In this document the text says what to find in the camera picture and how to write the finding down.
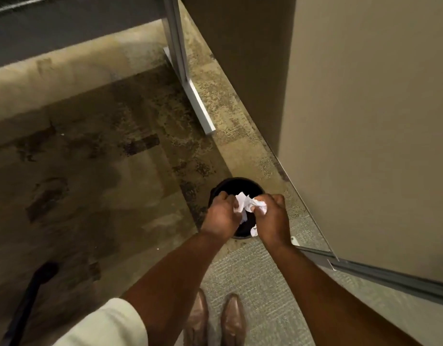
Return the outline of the person's right forearm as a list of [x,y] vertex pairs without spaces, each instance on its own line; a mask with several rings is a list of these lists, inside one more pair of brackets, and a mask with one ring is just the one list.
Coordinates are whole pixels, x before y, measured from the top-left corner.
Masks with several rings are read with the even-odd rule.
[[291,243],[265,246],[316,346],[422,346],[335,282]]

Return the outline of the brown leather right shoe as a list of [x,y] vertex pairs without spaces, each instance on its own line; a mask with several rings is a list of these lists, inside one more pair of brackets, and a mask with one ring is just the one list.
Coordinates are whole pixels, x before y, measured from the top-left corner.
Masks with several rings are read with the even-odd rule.
[[245,346],[246,316],[241,298],[236,293],[227,296],[220,321],[221,346]]

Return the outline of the person's right hand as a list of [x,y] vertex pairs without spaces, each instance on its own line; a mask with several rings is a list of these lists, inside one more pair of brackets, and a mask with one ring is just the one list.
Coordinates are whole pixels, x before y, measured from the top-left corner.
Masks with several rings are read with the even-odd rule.
[[269,253],[292,245],[287,211],[255,218],[258,236]]

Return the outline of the beige partition panel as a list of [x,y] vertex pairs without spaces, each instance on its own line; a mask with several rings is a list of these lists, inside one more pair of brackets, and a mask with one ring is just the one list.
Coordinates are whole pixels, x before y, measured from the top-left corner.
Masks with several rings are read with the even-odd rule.
[[336,269],[443,305],[443,0],[182,0]]

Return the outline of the white shirt sleeve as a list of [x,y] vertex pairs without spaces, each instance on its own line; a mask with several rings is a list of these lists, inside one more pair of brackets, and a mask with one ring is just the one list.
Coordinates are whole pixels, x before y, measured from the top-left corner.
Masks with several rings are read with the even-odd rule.
[[112,298],[53,346],[148,346],[148,334],[136,309],[126,300]]

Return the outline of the black round waste bin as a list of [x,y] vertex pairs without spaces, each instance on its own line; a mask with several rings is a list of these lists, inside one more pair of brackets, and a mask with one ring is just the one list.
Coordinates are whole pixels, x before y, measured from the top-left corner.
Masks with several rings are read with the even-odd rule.
[[208,202],[208,207],[211,206],[213,202],[213,198],[216,197],[221,191],[227,192],[229,195],[236,196],[240,192],[254,198],[261,194],[264,194],[264,189],[255,181],[247,179],[247,178],[228,178],[221,181],[217,186],[215,186],[211,192]]

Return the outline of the brown leather left shoe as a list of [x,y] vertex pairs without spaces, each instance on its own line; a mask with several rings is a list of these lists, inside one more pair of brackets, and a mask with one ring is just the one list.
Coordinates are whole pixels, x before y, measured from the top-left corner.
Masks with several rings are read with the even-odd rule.
[[209,309],[204,291],[199,288],[183,330],[183,346],[208,346]]

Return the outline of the person's left hand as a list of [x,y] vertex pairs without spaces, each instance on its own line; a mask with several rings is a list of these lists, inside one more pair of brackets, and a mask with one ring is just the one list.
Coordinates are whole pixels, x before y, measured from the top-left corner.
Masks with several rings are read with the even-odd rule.
[[241,218],[218,218],[214,214],[214,200],[207,210],[201,226],[202,235],[215,240],[218,244],[225,244],[235,234]]

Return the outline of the white paper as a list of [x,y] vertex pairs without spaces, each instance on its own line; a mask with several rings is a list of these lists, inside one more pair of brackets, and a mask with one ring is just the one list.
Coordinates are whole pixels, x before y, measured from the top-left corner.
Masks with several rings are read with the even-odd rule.
[[267,212],[267,204],[255,198],[240,192],[236,196],[238,207],[234,212],[242,215],[240,225],[238,226],[234,238],[251,238],[258,236],[257,223],[252,209],[256,208],[262,211],[263,214]]

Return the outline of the brown leather shoe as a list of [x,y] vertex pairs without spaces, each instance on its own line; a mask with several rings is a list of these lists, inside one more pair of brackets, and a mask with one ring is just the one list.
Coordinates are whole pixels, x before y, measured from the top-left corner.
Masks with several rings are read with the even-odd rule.
[[245,346],[246,316],[241,298],[236,293],[227,296],[220,321],[221,346]]
[[183,346],[208,346],[209,309],[204,291],[199,288],[183,330]]

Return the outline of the silver desk leg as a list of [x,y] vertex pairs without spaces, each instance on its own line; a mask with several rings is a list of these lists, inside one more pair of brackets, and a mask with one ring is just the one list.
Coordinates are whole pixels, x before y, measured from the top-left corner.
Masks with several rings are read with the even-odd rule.
[[191,80],[189,72],[178,0],[163,0],[163,7],[164,17],[162,18],[162,23],[167,40],[167,47],[163,50],[204,133],[211,135],[215,131],[214,123]]

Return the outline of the person's left forearm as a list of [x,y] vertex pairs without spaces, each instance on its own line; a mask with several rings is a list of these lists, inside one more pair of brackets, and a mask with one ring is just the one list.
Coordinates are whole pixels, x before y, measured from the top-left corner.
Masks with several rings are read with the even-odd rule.
[[196,233],[122,295],[138,312],[148,346],[173,346],[177,341],[207,269],[230,236],[213,231]]

